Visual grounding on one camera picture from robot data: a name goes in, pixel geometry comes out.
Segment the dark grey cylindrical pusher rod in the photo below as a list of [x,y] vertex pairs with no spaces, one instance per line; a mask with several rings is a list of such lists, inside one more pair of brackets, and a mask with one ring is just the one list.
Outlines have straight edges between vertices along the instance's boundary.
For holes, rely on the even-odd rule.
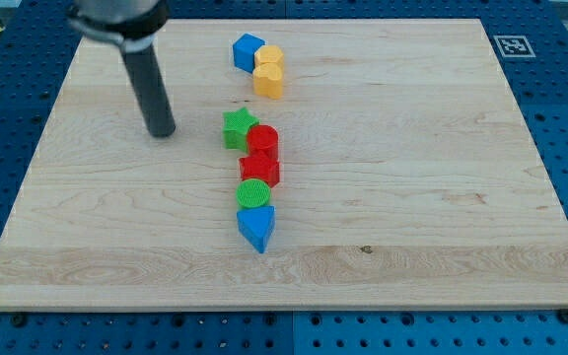
[[177,128],[153,45],[121,54],[148,133],[171,136]]

